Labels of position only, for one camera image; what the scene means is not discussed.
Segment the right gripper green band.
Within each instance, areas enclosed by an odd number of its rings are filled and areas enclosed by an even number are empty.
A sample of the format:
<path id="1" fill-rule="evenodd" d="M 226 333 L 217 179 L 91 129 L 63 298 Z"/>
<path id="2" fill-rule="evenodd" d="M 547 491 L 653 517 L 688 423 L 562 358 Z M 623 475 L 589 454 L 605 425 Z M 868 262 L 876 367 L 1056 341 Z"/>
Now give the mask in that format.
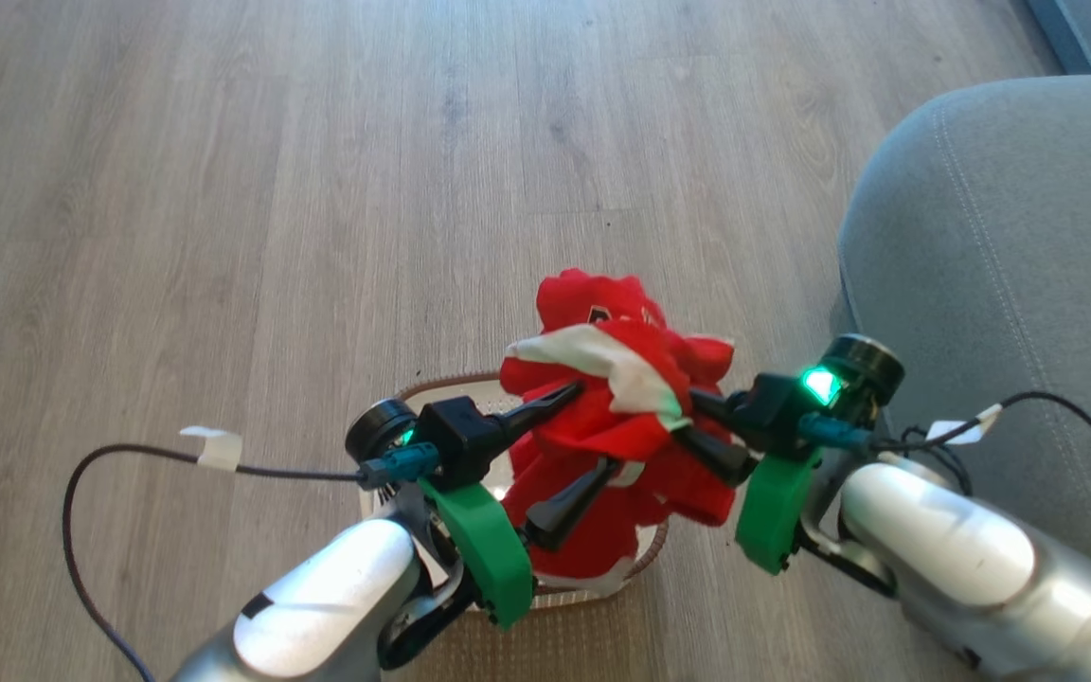
<path id="1" fill-rule="evenodd" d="M 750 562 L 778 575 L 806 551 L 850 578 L 892 577 L 850 533 L 834 538 L 822 521 L 849 476 L 875 460 L 876 422 L 904 376 L 900 359 L 879 342 L 841 335 L 798 375 L 759 374 L 730 399 L 690 388 L 694 415 L 730 428 L 748 445 L 697 427 L 671 432 L 719 482 L 745 483 L 735 541 Z M 750 448 L 762 454 L 759 462 Z"/>

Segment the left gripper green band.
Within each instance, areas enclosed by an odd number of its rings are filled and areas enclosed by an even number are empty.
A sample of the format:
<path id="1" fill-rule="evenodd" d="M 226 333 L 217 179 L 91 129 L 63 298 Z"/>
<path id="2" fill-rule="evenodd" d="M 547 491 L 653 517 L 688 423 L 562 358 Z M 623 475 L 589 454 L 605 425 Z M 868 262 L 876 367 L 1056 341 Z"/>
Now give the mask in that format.
<path id="1" fill-rule="evenodd" d="M 533 502 L 525 541 L 482 479 L 497 455 L 549 423 L 582 391 L 582 383 L 571 383 L 499 415 L 481 412 L 468 397 L 429 403 L 420 412 L 401 399 L 385 399 L 348 428 L 345 446 L 361 488 L 388 493 L 380 510 L 407 527 L 443 569 L 459 569 L 460 579 L 472 584 L 473 603 L 499 629 L 508 630 L 531 610 L 527 545 L 558 552 L 620 465 L 598 458 L 592 471 Z"/>

